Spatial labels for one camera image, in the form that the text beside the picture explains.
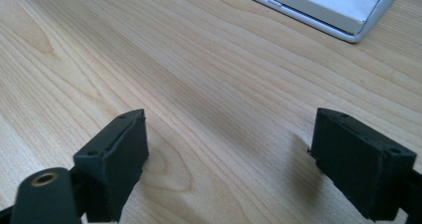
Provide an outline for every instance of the black plastic piece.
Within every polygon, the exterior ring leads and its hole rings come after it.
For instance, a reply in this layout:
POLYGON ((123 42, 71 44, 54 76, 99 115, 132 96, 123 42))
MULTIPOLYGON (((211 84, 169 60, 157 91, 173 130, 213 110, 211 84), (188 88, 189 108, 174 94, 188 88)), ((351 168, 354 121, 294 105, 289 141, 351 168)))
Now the black plastic piece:
POLYGON ((412 173, 420 177, 412 169, 415 152, 341 112, 317 110, 311 155, 362 216, 374 221, 394 220, 408 203, 404 183, 412 173))
POLYGON ((118 221, 149 156, 143 110, 124 113, 74 155, 75 167, 25 179, 0 224, 118 221))

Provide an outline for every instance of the wooden table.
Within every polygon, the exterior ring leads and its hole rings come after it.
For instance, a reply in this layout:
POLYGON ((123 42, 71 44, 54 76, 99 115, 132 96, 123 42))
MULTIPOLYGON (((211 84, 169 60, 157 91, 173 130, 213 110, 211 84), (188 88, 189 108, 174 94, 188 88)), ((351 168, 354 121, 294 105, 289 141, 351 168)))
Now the wooden table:
POLYGON ((307 154, 318 107, 422 154, 421 0, 358 45, 250 0, 0 0, 0 18, 1 209, 139 108, 150 157, 121 223, 371 223, 307 154))

